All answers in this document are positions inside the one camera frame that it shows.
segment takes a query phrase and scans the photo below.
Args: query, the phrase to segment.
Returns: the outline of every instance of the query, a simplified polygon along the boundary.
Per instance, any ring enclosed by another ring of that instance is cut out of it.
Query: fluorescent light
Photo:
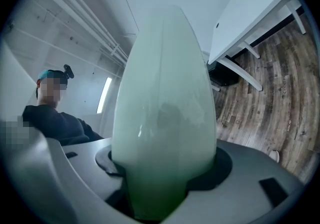
[[[98,109],[96,110],[97,114],[100,114],[102,112],[102,109],[104,108],[104,103],[105,103],[105,100],[106,100],[107,92],[108,92],[108,89],[109,89],[111,81],[112,81],[112,79],[109,78],[109,77],[105,81],[105,84],[104,84],[104,87],[103,87],[103,91],[102,91],[102,94],[101,94],[101,98],[100,98],[100,101],[99,101]]]

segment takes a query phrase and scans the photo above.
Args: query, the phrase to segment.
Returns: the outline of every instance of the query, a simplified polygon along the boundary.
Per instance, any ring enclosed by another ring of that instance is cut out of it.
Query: white pipe
[[[74,5],[76,10],[79,11],[89,21],[89,24],[93,25],[93,27],[95,29],[97,29],[102,34],[102,36],[105,37],[107,39],[107,41],[109,41],[111,43],[112,47],[116,47],[117,46],[116,40],[111,36],[111,34],[104,27],[104,25],[101,23],[101,21],[98,19],[98,17],[86,5],[86,3],[83,0],[69,0],[69,1]]]
[[[95,47],[100,47],[101,44],[98,42],[97,44],[92,43],[90,41],[88,41],[84,36],[82,36],[81,34],[79,34],[77,31],[75,31],[73,28],[71,28],[70,26],[68,26],[63,20],[59,19],[58,16],[54,15],[50,10],[44,8],[41,4],[39,4],[37,1],[35,0],[30,0],[32,1],[35,5],[37,5],[39,8],[41,8],[42,10],[44,10],[45,12],[48,12],[54,19],[57,19],[62,25],[64,25],[67,29],[69,29],[70,31],[72,31],[73,33],[75,33],[78,37],[80,37],[82,40],[86,41],[89,45],[91,46],[95,46]],[[116,63],[117,65],[119,65],[120,67],[123,67],[122,64],[118,61],[117,58],[113,58],[112,56],[109,56],[107,53],[103,52],[101,49],[99,49],[100,52],[106,56],[108,59],[110,59],[111,61],[113,61],[114,63]]]
[[[51,46],[51,47],[53,47],[53,48],[55,48],[55,49],[57,49],[57,50],[59,50],[59,51],[61,51],[61,52],[64,52],[64,53],[66,53],[66,54],[68,54],[68,55],[71,55],[71,56],[73,56],[73,57],[75,57],[75,58],[77,58],[77,59],[79,59],[79,60],[82,60],[82,61],[90,64],[90,65],[93,65],[93,66],[95,66],[95,67],[98,68],[98,69],[101,69],[101,70],[103,70],[103,71],[106,71],[106,72],[108,72],[109,74],[112,74],[113,76],[115,76],[115,77],[117,77],[117,78],[121,78],[120,76],[118,76],[118,75],[116,75],[116,74],[114,74],[114,73],[112,73],[112,72],[104,69],[103,67],[100,67],[100,66],[98,66],[98,65],[96,65],[96,64],[94,64],[94,63],[92,63],[92,62],[90,62],[90,61],[88,61],[88,60],[86,60],[86,59],[84,59],[84,58],[81,58],[81,57],[79,57],[79,56],[77,56],[77,55],[75,55],[75,54],[73,54],[73,53],[71,53],[71,52],[69,52],[69,51],[67,51],[67,50],[64,50],[64,49],[62,49],[62,48],[60,48],[60,47],[58,47],[58,46],[55,46],[55,45],[52,44],[52,43],[49,43],[49,42],[47,42],[47,41],[44,41],[44,40],[42,40],[42,39],[40,39],[40,38],[38,38],[38,37],[36,37],[36,36],[28,33],[28,32],[25,32],[25,31],[23,31],[23,30],[21,30],[21,29],[19,29],[19,28],[14,28],[14,29],[17,30],[17,31],[19,31],[20,33],[28,36],[28,37],[31,37],[31,38],[39,41],[39,42],[42,42],[42,43],[44,43],[44,44],[47,44],[47,45],[49,45],[49,46]]]
[[[54,0],[63,10],[65,10],[71,17],[73,17],[81,26],[83,26],[95,39],[97,39],[104,47],[106,47],[110,52],[112,48],[91,28],[84,22],[84,20],[75,13],[63,0]],[[125,65],[126,62],[117,54],[114,55]]]

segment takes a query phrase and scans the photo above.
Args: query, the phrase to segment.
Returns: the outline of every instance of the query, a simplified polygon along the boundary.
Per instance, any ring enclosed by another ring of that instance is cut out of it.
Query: man
[[[64,72],[45,70],[36,82],[37,106],[28,105],[22,114],[24,122],[37,128],[47,138],[53,138],[62,146],[103,139],[83,120],[70,114],[58,113],[56,108],[68,85]]]

